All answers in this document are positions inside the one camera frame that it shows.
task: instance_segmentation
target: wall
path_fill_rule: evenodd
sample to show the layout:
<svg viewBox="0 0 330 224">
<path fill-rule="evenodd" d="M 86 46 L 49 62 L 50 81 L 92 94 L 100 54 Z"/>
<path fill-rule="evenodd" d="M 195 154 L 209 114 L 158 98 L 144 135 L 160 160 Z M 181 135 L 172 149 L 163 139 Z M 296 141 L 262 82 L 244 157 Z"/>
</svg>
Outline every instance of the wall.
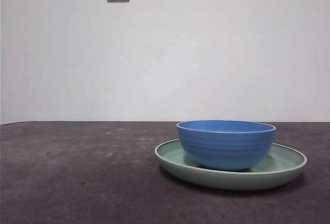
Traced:
<svg viewBox="0 0 330 224">
<path fill-rule="evenodd" d="M 330 0 L 1 0 L 2 123 L 330 121 Z"/>
</svg>

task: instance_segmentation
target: green plate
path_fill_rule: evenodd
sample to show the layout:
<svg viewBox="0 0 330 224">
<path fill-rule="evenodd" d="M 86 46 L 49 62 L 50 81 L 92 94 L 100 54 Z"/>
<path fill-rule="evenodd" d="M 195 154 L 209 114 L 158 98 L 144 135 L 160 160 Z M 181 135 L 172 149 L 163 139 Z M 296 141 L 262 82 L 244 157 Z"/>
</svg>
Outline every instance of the green plate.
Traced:
<svg viewBox="0 0 330 224">
<path fill-rule="evenodd" d="M 172 175 L 202 186 L 231 189 L 267 189 L 288 183 L 297 177 L 307 163 L 306 156 L 284 145 L 273 143 L 261 162 L 241 171 L 207 169 L 190 159 L 180 140 L 162 143 L 155 148 L 162 167 Z"/>
</svg>

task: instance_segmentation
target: blue bowl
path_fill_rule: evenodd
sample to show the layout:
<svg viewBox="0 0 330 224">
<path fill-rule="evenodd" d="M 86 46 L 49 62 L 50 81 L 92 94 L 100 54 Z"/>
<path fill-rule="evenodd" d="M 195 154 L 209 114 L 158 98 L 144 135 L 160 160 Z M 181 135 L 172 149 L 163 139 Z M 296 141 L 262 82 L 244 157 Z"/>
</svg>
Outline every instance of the blue bowl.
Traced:
<svg viewBox="0 0 330 224">
<path fill-rule="evenodd" d="M 176 126 L 187 155 L 218 170 L 240 170 L 260 162 L 276 130 L 268 124 L 235 120 L 194 120 Z"/>
</svg>

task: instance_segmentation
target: bowl rim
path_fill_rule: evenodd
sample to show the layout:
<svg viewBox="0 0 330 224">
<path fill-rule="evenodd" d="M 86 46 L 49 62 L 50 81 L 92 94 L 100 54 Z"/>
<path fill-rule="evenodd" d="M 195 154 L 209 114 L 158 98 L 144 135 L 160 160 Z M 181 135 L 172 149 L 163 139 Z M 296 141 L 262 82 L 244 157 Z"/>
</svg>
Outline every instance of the bowl rim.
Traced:
<svg viewBox="0 0 330 224">
<path fill-rule="evenodd" d="M 190 129 L 182 127 L 181 124 L 184 123 L 190 123 L 195 121 L 226 121 L 226 122 L 240 122 L 240 123 L 253 123 L 253 124 L 262 124 L 267 125 L 271 127 L 270 130 L 260 130 L 260 131 L 208 131 L 208 130 L 199 130 L 199 129 Z M 266 123 L 260 123 L 260 122 L 253 122 L 253 121 L 244 121 L 244 120 L 231 120 L 231 119 L 197 119 L 197 120 L 189 120 L 189 121 L 183 121 L 178 124 L 176 124 L 177 128 L 189 130 L 189 131 L 197 131 L 197 132 L 206 132 L 206 133 L 220 133 L 220 134 L 251 134 L 251 133 L 266 133 L 266 132 L 272 132 L 276 130 L 276 127 L 270 124 Z"/>
</svg>

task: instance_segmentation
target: table surface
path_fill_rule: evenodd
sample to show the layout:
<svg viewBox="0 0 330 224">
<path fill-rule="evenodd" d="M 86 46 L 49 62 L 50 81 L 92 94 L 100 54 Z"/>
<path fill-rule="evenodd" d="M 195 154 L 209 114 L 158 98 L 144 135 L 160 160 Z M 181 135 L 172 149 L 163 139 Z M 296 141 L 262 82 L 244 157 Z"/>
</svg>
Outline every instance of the table surface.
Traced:
<svg viewBox="0 0 330 224">
<path fill-rule="evenodd" d="M 23 122 L 1 125 L 2 224 L 330 223 L 330 123 L 271 123 L 276 143 L 303 152 L 304 172 L 261 191 L 177 179 L 156 145 L 174 122 Z"/>
</svg>

